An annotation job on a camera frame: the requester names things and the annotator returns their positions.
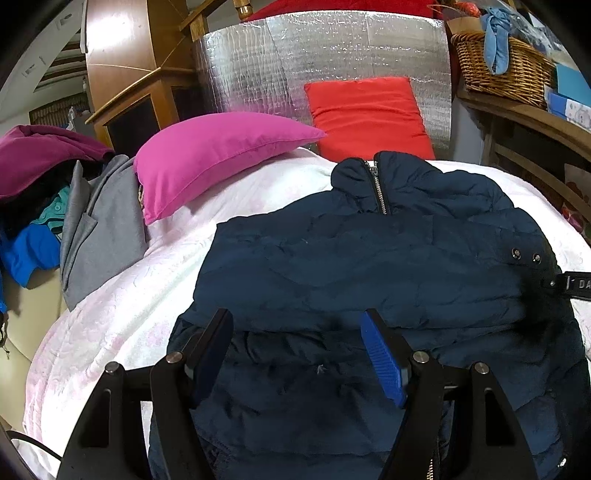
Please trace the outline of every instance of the teal clothing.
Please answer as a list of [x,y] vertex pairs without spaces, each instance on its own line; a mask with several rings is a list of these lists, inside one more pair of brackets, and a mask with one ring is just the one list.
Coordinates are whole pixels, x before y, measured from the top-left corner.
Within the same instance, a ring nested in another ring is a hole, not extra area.
[[51,205],[47,206],[38,219],[31,223],[47,225],[52,233],[61,233],[66,218],[66,207],[70,196],[70,187],[63,187],[53,199]]

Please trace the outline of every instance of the zipper pull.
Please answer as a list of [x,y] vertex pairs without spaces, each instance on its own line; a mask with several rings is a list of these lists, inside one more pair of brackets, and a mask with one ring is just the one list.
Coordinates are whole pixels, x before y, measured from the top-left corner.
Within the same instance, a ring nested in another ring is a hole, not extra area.
[[375,164],[374,160],[366,160],[367,165],[369,167],[369,171],[374,176],[375,179],[378,178],[378,166]]

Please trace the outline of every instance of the jacket collar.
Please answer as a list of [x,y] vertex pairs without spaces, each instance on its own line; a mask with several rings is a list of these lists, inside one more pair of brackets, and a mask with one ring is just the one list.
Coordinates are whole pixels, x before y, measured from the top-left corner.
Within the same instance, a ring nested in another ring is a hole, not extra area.
[[[374,161],[388,213],[400,207],[400,203],[406,203],[400,202],[400,197],[407,196],[404,191],[415,180],[431,171],[439,172],[428,162],[406,153],[381,151],[374,155]],[[360,212],[381,212],[372,174],[362,159],[347,158],[340,162],[333,169],[330,182],[335,190],[353,197]]]

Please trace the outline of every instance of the white blanket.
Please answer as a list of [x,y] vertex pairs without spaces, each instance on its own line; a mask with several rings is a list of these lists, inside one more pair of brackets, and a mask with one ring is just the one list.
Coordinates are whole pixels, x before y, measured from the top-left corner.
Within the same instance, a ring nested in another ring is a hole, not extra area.
[[[492,168],[431,162],[495,180],[516,207],[539,224],[563,270],[591,271],[591,249],[528,183]],[[25,431],[63,453],[77,418],[107,362],[144,367],[165,355],[177,316],[190,305],[197,274],[216,224],[234,216],[266,213],[308,194],[329,190],[335,164],[299,148],[208,191],[172,217],[149,227],[143,260],[65,313],[37,351],[27,379]],[[587,354],[591,353],[591,302],[573,300]],[[151,405],[143,409],[145,435]],[[53,475],[59,464],[43,452],[40,463]]]

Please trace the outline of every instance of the blue cloth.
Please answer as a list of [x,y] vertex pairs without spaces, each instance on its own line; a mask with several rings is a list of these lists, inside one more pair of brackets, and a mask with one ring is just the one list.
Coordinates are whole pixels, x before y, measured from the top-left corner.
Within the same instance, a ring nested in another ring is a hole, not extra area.
[[[541,286],[560,271],[548,241],[487,177],[408,154],[376,161],[387,215],[350,158],[331,191],[218,224],[168,344],[182,349],[218,307],[233,314],[212,394],[191,412],[217,479],[379,477],[403,411],[363,346],[370,307],[442,364],[490,365],[538,476],[556,477],[591,423],[591,388],[570,301]],[[151,466],[165,478],[160,452],[152,425]]]
[[12,240],[2,233],[0,258],[11,277],[26,287],[36,268],[49,270],[59,266],[60,243],[47,225],[31,223]]
[[480,23],[485,31],[484,61],[493,75],[502,75],[509,68],[509,32],[511,17],[502,8],[489,8]]
[[6,313],[8,307],[4,302],[4,285],[2,284],[2,275],[0,275],[0,312]]

